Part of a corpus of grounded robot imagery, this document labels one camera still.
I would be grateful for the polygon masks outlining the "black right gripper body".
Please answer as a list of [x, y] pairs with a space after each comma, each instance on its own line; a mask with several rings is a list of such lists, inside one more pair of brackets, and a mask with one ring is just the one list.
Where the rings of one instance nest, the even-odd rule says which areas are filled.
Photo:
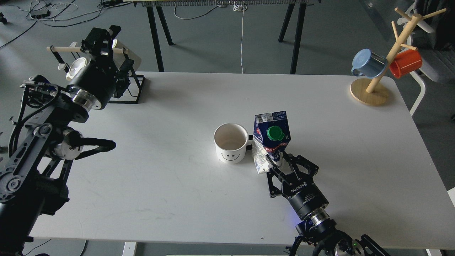
[[[283, 188], [283, 193], [289, 196], [285, 199], [288, 200], [300, 220], [307, 219], [312, 212], [319, 209], [324, 210], [328, 206], [327, 198], [314, 183], [312, 175], [299, 172], [285, 174], [285, 176], [289, 183], [285, 184]], [[275, 176], [272, 181], [276, 187], [282, 188], [281, 182]]]

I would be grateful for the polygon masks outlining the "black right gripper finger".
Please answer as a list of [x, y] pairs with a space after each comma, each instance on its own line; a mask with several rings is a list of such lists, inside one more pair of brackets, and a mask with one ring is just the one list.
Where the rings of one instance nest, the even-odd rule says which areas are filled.
[[302, 155], [293, 156], [292, 154], [284, 152], [283, 159], [288, 163], [291, 171], [296, 174], [300, 172], [298, 165], [304, 167], [307, 170], [308, 175], [316, 175], [319, 171], [319, 166]]
[[[268, 172], [266, 173], [270, 198], [275, 198], [277, 196], [283, 196], [285, 198], [288, 198], [289, 196], [286, 193], [283, 193], [284, 185], [289, 184], [286, 181], [285, 174], [279, 169], [279, 167], [277, 167], [277, 165], [273, 162], [273, 160], [271, 159], [271, 157], [269, 155], [266, 155], [266, 160], [267, 160], [268, 164], [271, 165]], [[272, 179], [274, 176], [281, 182], [281, 185], [282, 185], [281, 189], [279, 189], [278, 187], [276, 187], [273, 184]]]

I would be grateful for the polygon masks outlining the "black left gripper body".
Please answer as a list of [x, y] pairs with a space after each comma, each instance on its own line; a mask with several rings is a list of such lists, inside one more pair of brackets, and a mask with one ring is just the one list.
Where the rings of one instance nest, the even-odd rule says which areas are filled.
[[67, 91], [73, 103], [86, 110], [101, 110], [115, 96], [115, 63], [98, 63], [91, 60], [70, 81]]

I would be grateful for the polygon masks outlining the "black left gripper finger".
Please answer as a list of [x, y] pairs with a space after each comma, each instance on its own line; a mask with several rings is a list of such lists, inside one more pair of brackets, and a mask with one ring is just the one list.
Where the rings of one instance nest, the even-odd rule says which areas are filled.
[[111, 25], [109, 29], [92, 28], [86, 39], [81, 41], [81, 51], [91, 55], [98, 63], [113, 62], [113, 40], [121, 31], [121, 27]]
[[115, 98], [120, 98], [130, 86], [129, 72], [134, 65], [134, 60], [126, 59], [115, 75]]

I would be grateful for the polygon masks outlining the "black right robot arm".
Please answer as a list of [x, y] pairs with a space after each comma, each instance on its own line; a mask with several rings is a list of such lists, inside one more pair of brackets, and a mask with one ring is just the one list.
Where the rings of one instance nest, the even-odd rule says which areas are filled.
[[314, 246], [312, 255], [324, 252], [326, 256], [386, 256], [388, 253], [371, 237], [364, 234], [361, 239], [353, 239], [345, 232], [336, 229], [335, 220], [325, 209], [328, 200], [314, 183], [318, 166], [303, 156], [284, 153], [283, 159], [289, 164], [291, 173], [283, 173], [270, 156], [271, 165], [267, 172], [270, 197], [283, 196], [291, 204], [301, 222], [296, 225], [298, 236], [288, 248], [294, 256], [301, 243]]

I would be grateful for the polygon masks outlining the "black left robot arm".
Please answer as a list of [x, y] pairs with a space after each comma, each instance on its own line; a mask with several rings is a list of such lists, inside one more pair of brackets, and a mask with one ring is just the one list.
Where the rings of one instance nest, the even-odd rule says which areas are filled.
[[41, 75], [25, 80], [18, 120], [10, 136], [9, 160], [1, 170], [1, 255], [21, 256], [41, 214], [54, 215], [69, 201], [67, 180], [73, 161], [108, 152], [112, 140], [83, 137], [69, 127], [84, 123], [91, 109], [104, 109], [130, 85], [134, 61], [117, 68], [113, 41], [120, 26], [93, 28], [81, 42], [88, 63], [66, 88]]

